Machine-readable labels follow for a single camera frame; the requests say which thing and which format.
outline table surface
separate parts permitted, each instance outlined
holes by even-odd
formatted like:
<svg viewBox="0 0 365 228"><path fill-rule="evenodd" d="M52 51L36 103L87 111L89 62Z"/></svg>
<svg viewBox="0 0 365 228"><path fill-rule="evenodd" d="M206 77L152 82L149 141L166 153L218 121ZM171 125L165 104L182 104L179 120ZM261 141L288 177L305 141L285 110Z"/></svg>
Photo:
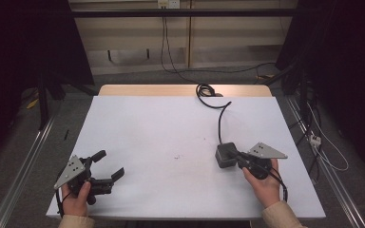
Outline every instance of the table surface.
<svg viewBox="0 0 365 228"><path fill-rule="evenodd" d="M272 97L266 85L212 85L225 97ZM103 85L99 96L196 96L196 85Z"/></svg>
<svg viewBox="0 0 365 228"><path fill-rule="evenodd" d="M97 203L89 206L92 217L260 218L262 206L242 171L237 167L220 169L217 165L220 111L202 105L195 97L195 87L103 86L100 96L93 99L72 155L85 158L105 149L107 156L91 167L93 177L108 178L121 167L125 168L125 175L115 182L112 194L98 196ZM316 191L268 87L213 87L225 97L204 98L207 102L232 102L222 118L225 143L234 142L245 151L263 142L287 154L287 160L279 160L279 171L289 189L288 203L301 219L324 218ZM106 96L123 89L127 95ZM131 96L131 91L139 96ZM166 95L173 91L179 91L179 96ZM56 212L53 199L47 215L58 218Z"/></svg>

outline beige sleeve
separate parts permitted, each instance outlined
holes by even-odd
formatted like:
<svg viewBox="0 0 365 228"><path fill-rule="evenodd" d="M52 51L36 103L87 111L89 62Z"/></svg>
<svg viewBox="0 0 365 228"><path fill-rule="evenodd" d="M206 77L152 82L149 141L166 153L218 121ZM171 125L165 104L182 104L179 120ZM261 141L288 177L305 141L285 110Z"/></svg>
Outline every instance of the beige sleeve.
<svg viewBox="0 0 365 228"><path fill-rule="evenodd" d="M279 201L263 210L262 217L271 228L305 227L301 225L292 208L285 201Z"/></svg>
<svg viewBox="0 0 365 228"><path fill-rule="evenodd" d="M78 217L64 215L59 224L59 228L92 228L94 226L94 219L88 217Z"/></svg>

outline hand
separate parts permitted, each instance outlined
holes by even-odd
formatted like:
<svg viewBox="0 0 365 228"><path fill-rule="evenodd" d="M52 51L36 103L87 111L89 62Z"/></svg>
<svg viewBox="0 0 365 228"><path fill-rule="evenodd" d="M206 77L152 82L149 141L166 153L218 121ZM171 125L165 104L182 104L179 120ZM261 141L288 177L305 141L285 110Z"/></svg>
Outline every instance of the hand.
<svg viewBox="0 0 365 228"><path fill-rule="evenodd" d="M272 167L278 171L278 160L272 159L271 162ZM271 172L278 176L278 173L274 169L271 169ZM268 176L265 180L258 180L244 167L242 168L242 172L248 182L251 183L251 186L253 186L256 197L265 208L280 201L280 184L277 180L271 176Z"/></svg>
<svg viewBox="0 0 365 228"><path fill-rule="evenodd" d="M87 217L87 196L90 191L91 183L86 181L81 190L79 191L79 196L75 196L70 192L67 184L62 185L62 206L64 208L65 215Z"/></svg>

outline electrical cable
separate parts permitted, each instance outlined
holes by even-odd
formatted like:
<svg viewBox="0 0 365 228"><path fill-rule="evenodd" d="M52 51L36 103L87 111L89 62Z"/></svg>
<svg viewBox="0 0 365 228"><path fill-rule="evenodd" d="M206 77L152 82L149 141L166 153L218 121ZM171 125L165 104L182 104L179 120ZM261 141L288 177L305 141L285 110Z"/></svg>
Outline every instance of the electrical cable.
<svg viewBox="0 0 365 228"><path fill-rule="evenodd" d="M226 108L232 104L232 102L228 102L225 105L221 105L221 106L213 106L210 104L207 104L206 102L203 101L203 99L201 98L201 95L204 94L204 91L210 91L209 95L205 95L205 97L215 97L216 93L215 93L215 89L211 86L211 85L207 85L207 84L199 84L197 85L197 89L196 89L196 93L197 93L197 97L198 99L201 101L202 104L204 104L207 107L210 108L214 108L214 109L221 109L221 114L219 116L219 121L218 121L218 136L219 136L219 143L222 144L221 142L221 116L224 113L224 110L226 110Z"/></svg>
<svg viewBox="0 0 365 228"><path fill-rule="evenodd" d="M62 173L64 172L65 167L61 169L61 171L59 172L58 176L57 176L57 180L59 179L59 177L61 177ZM64 216L64 207L62 206L62 202L64 201L64 199L61 201L61 198L59 196L59 190L55 190L55 198L57 200L57 205L58 205L58 213L61 216L61 218Z"/></svg>
<svg viewBox="0 0 365 228"><path fill-rule="evenodd" d="M222 140L221 140L221 116L223 115L224 111L226 110L226 108L232 104L232 102L228 102L227 104L225 105L220 105L220 106L213 106L213 105L210 105L210 104L207 104L206 102L203 101L203 99L201 98L201 96L204 96L204 97L215 97L216 96L216 93L215 93L215 89L211 86L211 85L207 85L207 84L199 84L197 85L197 88L196 88L196 93L197 93L197 97L198 99L201 101L201 103L203 103L205 106L207 107L210 107L210 108L214 108L214 109L220 109L222 108L221 110L221 114L219 116L219 120L218 120L218 135L219 135L219 143L222 144ZM245 161L243 160L242 157L240 156L237 156L236 157L237 160L240 160L242 162L245 163ZM272 173L270 170L267 170L265 169L264 167L262 167L261 165L253 162L253 161L250 161L251 164L255 165L256 167L260 168L262 171L268 173L268 175L270 175L272 178L274 178L275 180L277 180L277 182L282 185L282 188L283 188L283 199L285 201L287 201L288 199L288 191L287 191L287 187L286 185L283 183L283 179L281 178L280 176L280 173L278 172L278 170L276 170L275 168L272 168L275 172L277 172L278 174L278 177Z"/></svg>
<svg viewBox="0 0 365 228"><path fill-rule="evenodd" d="M310 107L310 105L307 103L307 105L308 105L308 107L309 107L309 109L311 110L311 114L312 114L312 116L313 116L313 118L314 118L314 120L317 122L317 118L316 118L316 116L314 115L314 112L313 112L313 109ZM336 149L336 151L339 153L339 155L343 158L343 160L345 161L345 163L346 163L346 167L345 168L338 168L338 167L336 167L336 166L334 166L333 164L331 164L329 161L328 161L328 159L327 158L325 158L319 151L318 151L318 149L315 147L315 146L312 146L315 150L316 150L316 152L319 154L319 156L321 157L321 159L323 160L323 161L325 161L326 163L328 163L332 168L334 168L335 170L338 170L338 171L346 171L346 170L348 170L348 168L349 168L349 163L348 163L348 161L346 160L346 158L345 158L345 156L340 152L340 150L328 139L328 137L324 134L324 132L322 131L322 129L320 128L320 126L317 124L317 127L318 127L318 129L320 130L320 132L321 132L321 134L324 136L324 138Z"/></svg>
<svg viewBox="0 0 365 228"><path fill-rule="evenodd" d="M303 120L302 119L300 119L300 120L298 120L297 122L295 122L295 123L292 123L292 124L290 124L290 125L288 125L287 127L289 128L289 129L292 129L293 127L295 127L297 124L299 124L300 122L302 122Z"/></svg>
<svg viewBox="0 0 365 228"><path fill-rule="evenodd" d="M70 194L72 194L72 192L69 192L69 193L68 193L68 194L67 194L67 195L66 195L66 196L62 199L62 202L64 202Z"/></svg>
<svg viewBox="0 0 365 228"><path fill-rule="evenodd" d="M167 43L168 56L169 56L171 65L173 67L173 70L169 70L169 69L165 68L165 66L164 66L164 62L163 62L164 40ZM259 64L257 66L252 66L252 67L248 67L248 68L245 68L245 69L239 69L239 70L231 70L231 71L212 70L212 69L182 69L182 70L177 70L174 66L173 59L171 57L170 44L169 44L169 41L168 41L167 19L165 17L163 17L163 41L162 41L161 63L162 63L162 68L163 68L164 71L169 72L169 73L177 73L180 78L182 78L182 79L184 79L188 82L195 83L195 84L199 84L199 83L194 81L194 80L190 80L190 79L187 79L187 78L183 77L181 75L181 73L184 73L184 72L240 73L240 72L245 72L245 71L255 69L257 71L257 80L254 84L256 84L258 82L258 79L259 79L259 73L258 73L259 67L275 64L275 63L272 63L272 62L263 63L263 64Z"/></svg>
<svg viewBox="0 0 365 228"><path fill-rule="evenodd" d="M314 109L316 110L316 112L317 112L317 114L318 114L318 122L317 122L317 120L315 120L316 121L316 124L317 125L319 125L319 127L321 127L322 126L322 120L321 120L321 115L320 115L320 113L319 113L319 110L318 110L318 108L317 108L317 99L313 99L311 102L313 102L313 104L314 104ZM318 133L317 133L317 135L321 138L321 131L320 130L318 130ZM310 175L311 174L311 172L312 172L312 170L313 170L313 168L314 168L314 165L316 164L317 165L317 177L316 177L316 180L318 181L318 179L319 179L319 163L317 162L317 159L318 159L318 157L319 157L319 154L321 154L321 150L322 150L322 144L319 146L319 148L318 148L318 152L319 153L314 153L313 152L313 155L314 155L314 159L313 159L313 162L312 162L312 164L310 165L310 168L309 168L309 170L308 170L308 174Z"/></svg>
<svg viewBox="0 0 365 228"><path fill-rule="evenodd" d="M279 8L281 9L281 0L279 0ZM279 18L280 20L280 28L282 29L283 36L286 37L286 32L284 32L283 24L282 24L282 18Z"/></svg>
<svg viewBox="0 0 365 228"><path fill-rule="evenodd" d="M164 67L164 64L163 64L163 49L164 49L164 38L167 42L167 50L168 50L168 57L170 59L170 62L171 62L171 65L173 66L173 69L174 71L169 71L168 69L166 69ZM181 75L181 73L174 67L174 63L173 63L173 59L171 58L171 52L170 52L170 44L168 42L168 28L167 28L167 19L165 17L163 17L163 41L162 41L162 53L161 53L161 62L162 62L162 67L163 69L166 71L166 72L169 72L169 73L177 73L177 75L181 78L181 79L184 79L188 82L191 82L191 83L194 83L194 84L199 84L199 82L197 81L194 81L194 80L191 80L191 79L187 79L185 77L183 77Z"/></svg>

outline black cable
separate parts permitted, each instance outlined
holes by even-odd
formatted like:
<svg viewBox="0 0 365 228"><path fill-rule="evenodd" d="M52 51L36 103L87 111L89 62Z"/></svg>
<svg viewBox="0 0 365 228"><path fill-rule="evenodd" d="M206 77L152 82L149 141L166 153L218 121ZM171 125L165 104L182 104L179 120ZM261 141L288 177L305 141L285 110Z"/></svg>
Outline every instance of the black cable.
<svg viewBox="0 0 365 228"><path fill-rule="evenodd" d="M66 195L66 196L62 199L62 202L64 202L70 194L72 194L72 192L69 192L69 193L68 193L68 194L67 194L67 195Z"/></svg>
<svg viewBox="0 0 365 228"><path fill-rule="evenodd" d="M289 128L289 129L292 129L294 126L296 126L298 123L300 123L300 122L302 122L302 119L300 119L300 120L298 120L297 122L295 122L295 123L292 123L292 124L290 124L290 125L288 125L287 127Z"/></svg>
<svg viewBox="0 0 365 228"><path fill-rule="evenodd" d="M312 108L312 110L310 110L311 112L313 111L313 109L315 109L316 110L316 112L317 112L317 115L318 115L318 119L317 119L317 121L318 121L318 123L316 123L318 126L319 126L319 128L318 128L318 130L317 130L317 135L321 138L321 131L319 130L320 128L321 128L321 115L320 115L320 113L319 113L319 110L318 110L318 108L317 108L317 98L315 99L315 100L313 100L313 107L314 108ZM317 162L317 159L318 159L318 157L319 157L319 154L321 153L321 150L322 150L322 144L319 146L319 148L318 148L318 153L314 153L314 151L313 151L313 146L312 145L310 145L310 149L311 149L311 151L312 151L312 153L313 153L313 155L314 155L314 159L313 159L313 162L312 162L312 164L310 165L310 168L308 169L308 174L310 175L311 174L311 172L312 172L312 170L313 170L313 168L314 168L314 165L316 164L317 165L317 177L316 177L316 180L318 181L318 179L319 179L319 164L318 164L318 162Z"/></svg>
<svg viewBox="0 0 365 228"><path fill-rule="evenodd" d="M167 42L167 50L168 50L168 56L171 62L171 65L173 67L173 70L169 70L167 68L165 68L164 66L164 62L163 62L163 50L164 50L164 39ZM185 77L183 77L180 73L184 73L184 72L212 72L212 73L240 73L240 72L245 72L245 71L249 71L252 69L255 69L257 71L257 80L254 84L257 83L258 79L259 79L259 73L258 73L258 68L262 67L262 66L266 66L266 65L274 65L275 63L263 63L263 64L259 64L257 66L252 66L246 69L239 69L239 70L231 70L231 71L223 71L223 70L211 70L211 69L184 69L184 70L177 70L174 66L173 63L173 59L171 57L171 51L170 51L170 44L168 41L168 27L167 27L167 19L165 17L163 17L163 41L162 41L162 52L161 52L161 63L162 63L162 68L164 69L164 71L169 72L169 73L177 73L179 75L180 78L194 83L194 84L199 84L198 82L194 81L194 80L190 80L187 79Z"/></svg>
<svg viewBox="0 0 365 228"><path fill-rule="evenodd" d="M227 104L225 105L221 105L221 106L213 106L213 105L210 105L210 104L207 104L206 102L204 102L202 99L201 99L201 96L204 96L204 97L215 97L216 96L216 93L215 93L215 89L211 86L211 85L207 85L207 84L199 84L197 85L197 89L196 89L196 93L197 93L197 97L198 99L204 104L206 105L207 107L210 107L210 108L214 108L214 109L220 109L222 108L221 110L221 114L219 116L219 121L218 121L218 135L219 135L219 143L222 144L222 140L221 140L221 116L223 115L223 112L226 110L226 108L232 104L232 102L228 102ZM237 156L236 157L237 160L240 160L243 158L241 158L240 156ZM267 170L265 169L264 167L260 166L259 164L255 163L255 162L252 162L250 161L252 164L254 164L255 166L257 166L258 168L260 168L262 171L268 173L272 178L274 178L275 180L277 180L279 182L280 185L282 185L282 188L283 188L283 199L285 201L287 201L287 198L288 198L288 192L287 192L287 187L286 185L283 183L283 180L280 176L280 173L278 172L278 170L276 170L275 168L272 168L275 172L277 172L278 174L278 177L273 174L270 170Z"/></svg>
<svg viewBox="0 0 365 228"><path fill-rule="evenodd" d="M283 189L283 200L285 200L285 201L287 201L288 200L288 195L289 195L289 193L288 193L288 191L287 191L287 187L286 187L286 185L283 183L283 179L282 179L282 177L280 176L280 173L278 172L278 170L276 170L274 167L272 167L272 169L275 171L275 172L277 172L277 174L278 174L278 177L274 174L274 173L272 173L270 170L267 170L267 169L265 169L264 167L262 167L261 165L259 165L259 164L257 164L257 163L255 163L255 162L252 162L252 161L250 161L251 162L251 164L253 164L253 165L255 165L257 168L260 168L262 171L264 171L264 172L266 172L266 173L268 173L268 175L270 175L272 178L274 178L275 180L277 180L277 182L282 186L282 189Z"/></svg>
<svg viewBox="0 0 365 228"><path fill-rule="evenodd" d="M171 62L171 65L173 66L173 69L174 71L169 71L168 69L166 69L164 67L164 64L163 64L163 49L164 49L164 38L167 42L167 50L168 50L168 57L170 59L170 62ZM168 27L167 27L167 19L165 17L163 17L163 41L162 41L162 53L161 53L161 62L162 62L162 67L163 69L166 71L166 72L169 72L169 73L177 73L177 75L181 78L181 79L184 79L188 82L191 82L191 83L194 83L194 84L199 84L199 82L197 81L194 81L194 80L191 80L191 79L187 79L185 77L183 77L181 75L181 73L174 67L174 63L173 63L173 59L171 58L171 52L170 52L170 44L168 42Z"/></svg>
<svg viewBox="0 0 365 228"><path fill-rule="evenodd" d="M61 171L59 172L58 176L57 176L57 180L59 179L59 177L61 177L62 173L64 172L65 167L61 169ZM57 199L57 205L58 205L58 213L61 216L61 218L64 216L64 207L62 206L62 201L61 198L59 197L59 190L55 190L55 198Z"/></svg>
<svg viewBox="0 0 365 228"><path fill-rule="evenodd" d="M218 120L219 143L222 144L222 142L221 142L221 116L223 115L224 110L226 110L226 108L229 105L231 105L232 102L228 102L227 104L221 105L221 106L213 106L213 105L210 105L210 104L207 104L206 102L204 102L203 99L201 98L201 96L204 96L204 97L215 97L216 96L215 89L211 85L208 85L208 84L199 84L199 85L197 85L196 93L197 93L198 99L205 106L210 107L210 108L214 108L214 109L221 109L222 108L221 114L220 114L219 120Z"/></svg>
<svg viewBox="0 0 365 228"><path fill-rule="evenodd" d="M300 145L301 141L303 141L303 139L307 135L307 132L308 132L308 130L306 130L306 132L301 135L300 139L298 139L298 141L296 142L296 146L299 146Z"/></svg>

